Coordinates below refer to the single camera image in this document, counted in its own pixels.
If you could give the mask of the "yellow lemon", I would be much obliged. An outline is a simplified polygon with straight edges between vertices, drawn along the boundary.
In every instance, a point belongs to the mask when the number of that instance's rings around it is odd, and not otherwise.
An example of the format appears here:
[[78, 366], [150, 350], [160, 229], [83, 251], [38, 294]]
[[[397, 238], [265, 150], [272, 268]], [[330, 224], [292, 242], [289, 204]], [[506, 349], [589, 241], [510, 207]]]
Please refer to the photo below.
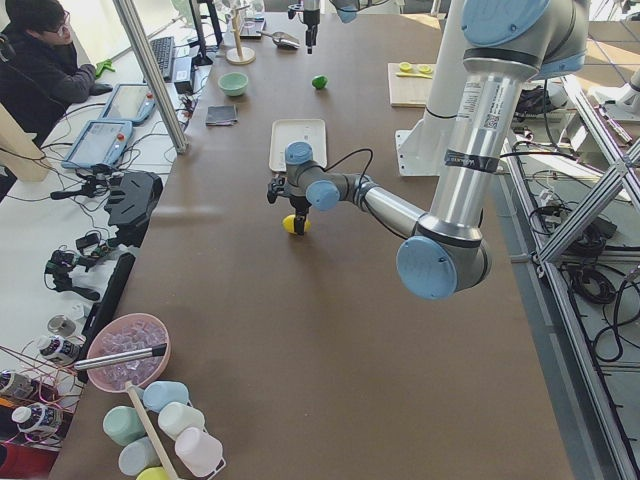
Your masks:
[[286, 216], [283, 220], [282, 220], [282, 226], [284, 228], [284, 230], [292, 235], [297, 235], [294, 232], [294, 216], [295, 214], [291, 214]]

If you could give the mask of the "green lime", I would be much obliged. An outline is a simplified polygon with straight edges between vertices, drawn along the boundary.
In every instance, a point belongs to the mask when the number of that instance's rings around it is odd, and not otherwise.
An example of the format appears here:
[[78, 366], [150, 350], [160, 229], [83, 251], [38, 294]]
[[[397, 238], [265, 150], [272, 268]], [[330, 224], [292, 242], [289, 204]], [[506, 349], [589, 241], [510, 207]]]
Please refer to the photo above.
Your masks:
[[326, 87], [328, 83], [328, 79], [326, 76], [324, 75], [318, 75], [315, 76], [312, 79], [312, 86], [316, 89], [316, 90], [322, 90]]

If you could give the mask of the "white rabbit tray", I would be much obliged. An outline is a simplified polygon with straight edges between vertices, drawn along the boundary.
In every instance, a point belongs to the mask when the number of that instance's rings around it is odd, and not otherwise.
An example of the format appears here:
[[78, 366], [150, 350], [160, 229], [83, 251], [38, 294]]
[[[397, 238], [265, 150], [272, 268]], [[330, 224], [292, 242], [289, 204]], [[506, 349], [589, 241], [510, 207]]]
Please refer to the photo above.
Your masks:
[[327, 166], [326, 124], [322, 119], [279, 119], [272, 123], [269, 153], [269, 168], [275, 173], [284, 173], [285, 150], [293, 142], [308, 143], [313, 159], [322, 167]]

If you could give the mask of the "metal scoop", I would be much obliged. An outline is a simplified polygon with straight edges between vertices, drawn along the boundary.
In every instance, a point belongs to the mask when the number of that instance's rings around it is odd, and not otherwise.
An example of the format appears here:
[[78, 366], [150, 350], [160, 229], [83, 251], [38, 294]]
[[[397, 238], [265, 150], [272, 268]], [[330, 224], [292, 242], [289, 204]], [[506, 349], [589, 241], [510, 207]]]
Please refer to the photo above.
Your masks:
[[282, 31], [269, 33], [264, 30], [260, 30], [259, 33], [262, 36], [266, 36], [271, 39], [273, 44], [277, 48], [285, 49], [285, 50], [297, 50], [300, 48], [300, 42], [296, 37], [289, 35]]

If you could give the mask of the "wooden mug tree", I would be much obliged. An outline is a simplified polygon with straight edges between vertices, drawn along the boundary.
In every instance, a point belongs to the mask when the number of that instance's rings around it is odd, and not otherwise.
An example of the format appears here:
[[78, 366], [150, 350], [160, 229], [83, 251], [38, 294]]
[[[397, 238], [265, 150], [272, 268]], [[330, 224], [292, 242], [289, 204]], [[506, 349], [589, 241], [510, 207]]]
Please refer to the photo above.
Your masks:
[[255, 61], [256, 54], [253, 49], [246, 47], [242, 43], [240, 36], [240, 19], [239, 13], [248, 7], [247, 3], [241, 1], [231, 1], [231, 32], [234, 38], [234, 47], [229, 48], [226, 52], [226, 60], [231, 65], [248, 65]]

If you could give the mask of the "green ceramic bowl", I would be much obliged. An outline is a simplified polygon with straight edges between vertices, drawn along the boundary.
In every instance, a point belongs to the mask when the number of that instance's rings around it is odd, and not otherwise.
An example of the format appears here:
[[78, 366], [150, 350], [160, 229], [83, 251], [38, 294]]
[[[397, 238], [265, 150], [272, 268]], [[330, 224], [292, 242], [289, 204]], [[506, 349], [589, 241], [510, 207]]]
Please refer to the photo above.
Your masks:
[[226, 96], [239, 97], [245, 94], [249, 85], [249, 78], [242, 72], [229, 72], [221, 75], [217, 84]]

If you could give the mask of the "yellow plastic knife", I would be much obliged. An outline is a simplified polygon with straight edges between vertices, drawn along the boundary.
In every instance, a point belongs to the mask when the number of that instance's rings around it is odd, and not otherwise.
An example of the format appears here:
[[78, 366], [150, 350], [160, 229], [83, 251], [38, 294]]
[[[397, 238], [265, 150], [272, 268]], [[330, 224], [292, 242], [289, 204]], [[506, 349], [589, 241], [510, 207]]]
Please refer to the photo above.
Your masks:
[[423, 73], [410, 73], [410, 72], [396, 72], [396, 77], [399, 78], [421, 78], [421, 79], [432, 79], [432, 75], [423, 74]]

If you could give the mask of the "bamboo cutting board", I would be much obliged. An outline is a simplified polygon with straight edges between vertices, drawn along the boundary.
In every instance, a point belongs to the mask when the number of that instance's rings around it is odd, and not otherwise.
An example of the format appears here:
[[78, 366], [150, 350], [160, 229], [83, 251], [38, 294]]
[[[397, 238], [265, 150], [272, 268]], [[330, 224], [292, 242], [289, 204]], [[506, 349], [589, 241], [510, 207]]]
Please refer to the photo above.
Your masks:
[[[432, 79], [421, 78], [399, 78], [395, 76], [399, 70], [399, 63], [387, 64], [389, 100], [393, 107], [425, 107], [431, 90], [435, 75], [435, 65], [430, 65], [433, 69]], [[417, 66], [424, 63], [411, 63], [413, 70], [410, 73], [420, 73]]]

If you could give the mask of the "grey folded cloth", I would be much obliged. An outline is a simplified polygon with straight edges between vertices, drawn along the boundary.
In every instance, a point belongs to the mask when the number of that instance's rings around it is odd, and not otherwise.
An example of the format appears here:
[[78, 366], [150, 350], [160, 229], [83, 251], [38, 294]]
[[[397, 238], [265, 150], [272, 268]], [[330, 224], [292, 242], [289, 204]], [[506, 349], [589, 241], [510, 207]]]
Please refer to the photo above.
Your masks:
[[235, 105], [209, 106], [206, 112], [206, 126], [231, 126], [238, 121]]

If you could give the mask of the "black keyboard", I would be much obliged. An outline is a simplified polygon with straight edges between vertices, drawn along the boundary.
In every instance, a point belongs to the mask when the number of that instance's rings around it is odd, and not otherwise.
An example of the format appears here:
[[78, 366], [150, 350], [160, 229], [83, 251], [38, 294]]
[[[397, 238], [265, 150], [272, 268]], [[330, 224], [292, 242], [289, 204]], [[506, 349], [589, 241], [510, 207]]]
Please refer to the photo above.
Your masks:
[[175, 41], [173, 37], [166, 36], [151, 39], [149, 42], [159, 71], [165, 82], [172, 79]]

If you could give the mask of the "blue teach pendant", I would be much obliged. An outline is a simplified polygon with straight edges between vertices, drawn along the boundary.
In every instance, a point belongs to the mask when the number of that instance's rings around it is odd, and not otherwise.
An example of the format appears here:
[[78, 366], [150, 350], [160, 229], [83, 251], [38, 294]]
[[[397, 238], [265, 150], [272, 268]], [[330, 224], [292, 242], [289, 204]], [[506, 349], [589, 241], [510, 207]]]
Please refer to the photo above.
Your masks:
[[144, 83], [117, 84], [107, 100], [100, 117], [143, 124], [156, 106], [154, 94]]
[[67, 152], [61, 166], [66, 169], [90, 169], [94, 165], [116, 165], [133, 133], [128, 120], [89, 121]]

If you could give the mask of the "pink bowl with ice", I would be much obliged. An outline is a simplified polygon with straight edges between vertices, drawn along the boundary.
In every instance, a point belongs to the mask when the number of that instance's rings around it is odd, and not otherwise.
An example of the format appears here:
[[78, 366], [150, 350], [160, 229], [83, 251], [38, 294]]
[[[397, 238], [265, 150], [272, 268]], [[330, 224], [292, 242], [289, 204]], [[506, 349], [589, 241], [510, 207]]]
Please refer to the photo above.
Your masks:
[[127, 382], [146, 387], [158, 379], [171, 355], [169, 333], [151, 314], [132, 313], [105, 326], [73, 368], [98, 389], [120, 393]]

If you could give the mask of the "blue plastic cup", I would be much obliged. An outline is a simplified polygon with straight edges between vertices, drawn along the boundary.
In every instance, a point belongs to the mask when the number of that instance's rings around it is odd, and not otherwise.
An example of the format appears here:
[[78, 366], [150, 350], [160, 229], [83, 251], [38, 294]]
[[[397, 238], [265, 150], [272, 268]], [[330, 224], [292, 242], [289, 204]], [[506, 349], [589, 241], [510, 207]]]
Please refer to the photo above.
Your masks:
[[143, 393], [143, 404], [146, 409], [159, 413], [169, 403], [177, 402], [187, 405], [190, 401], [187, 386], [178, 381], [158, 380], [150, 383]]

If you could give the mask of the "white plastic cup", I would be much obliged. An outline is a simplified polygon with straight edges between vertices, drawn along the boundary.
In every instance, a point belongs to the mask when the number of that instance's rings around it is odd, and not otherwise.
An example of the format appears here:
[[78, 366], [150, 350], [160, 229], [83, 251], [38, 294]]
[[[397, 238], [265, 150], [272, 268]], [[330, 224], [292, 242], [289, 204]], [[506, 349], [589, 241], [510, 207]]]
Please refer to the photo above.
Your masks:
[[176, 440], [187, 428], [203, 430], [205, 417], [200, 410], [190, 405], [170, 402], [159, 412], [158, 426], [169, 438]]

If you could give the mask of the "pink plastic cup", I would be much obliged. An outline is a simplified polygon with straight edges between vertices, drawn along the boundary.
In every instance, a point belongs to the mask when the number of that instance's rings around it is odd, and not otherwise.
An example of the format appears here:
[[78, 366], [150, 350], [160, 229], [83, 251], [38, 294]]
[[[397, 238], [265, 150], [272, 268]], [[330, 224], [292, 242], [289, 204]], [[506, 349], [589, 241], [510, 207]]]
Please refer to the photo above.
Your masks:
[[217, 474], [226, 465], [221, 441], [196, 427], [182, 431], [174, 449], [187, 469], [198, 478]]

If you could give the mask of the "green plastic cup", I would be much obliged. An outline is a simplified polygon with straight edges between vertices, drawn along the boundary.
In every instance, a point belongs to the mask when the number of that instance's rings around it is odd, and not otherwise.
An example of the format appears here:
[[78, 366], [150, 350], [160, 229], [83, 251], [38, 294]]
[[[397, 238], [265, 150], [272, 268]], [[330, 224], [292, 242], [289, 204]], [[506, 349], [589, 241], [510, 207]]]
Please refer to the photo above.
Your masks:
[[110, 409], [102, 422], [104, 433], [117, 445], [127, 446], [146, 435], [136, 410], [128, 406]]

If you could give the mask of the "person in black jacket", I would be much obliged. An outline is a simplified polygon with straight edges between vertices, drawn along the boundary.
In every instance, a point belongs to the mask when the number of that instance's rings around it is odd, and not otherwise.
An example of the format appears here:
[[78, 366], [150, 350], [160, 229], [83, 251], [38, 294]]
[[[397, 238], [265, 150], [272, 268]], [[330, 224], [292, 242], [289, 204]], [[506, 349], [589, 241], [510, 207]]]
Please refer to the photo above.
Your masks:
[[58, 1], [7, 1], [1, 38], [14, 53], [1, 64], [1, 103], [41, 145], [72, 104], [96, 93], [95, 67], [78, 63], [70, 13]]

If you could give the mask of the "aluminium frame post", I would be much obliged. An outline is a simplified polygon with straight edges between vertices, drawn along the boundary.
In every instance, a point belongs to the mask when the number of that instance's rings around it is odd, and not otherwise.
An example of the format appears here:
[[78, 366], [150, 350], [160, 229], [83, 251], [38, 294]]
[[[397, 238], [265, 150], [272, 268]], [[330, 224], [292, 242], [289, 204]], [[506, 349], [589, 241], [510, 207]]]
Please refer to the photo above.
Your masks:
[[177, 154], [187, 151], [188, 142], [177, 120], [176, 112], [160, 69], [153, 55], [146, 32], [138, 12], [131, 0], [113, 0], [121, 25], [129, 39], [132, 51], [138, 61], [144, 79], [153, 93], [161, 119]]

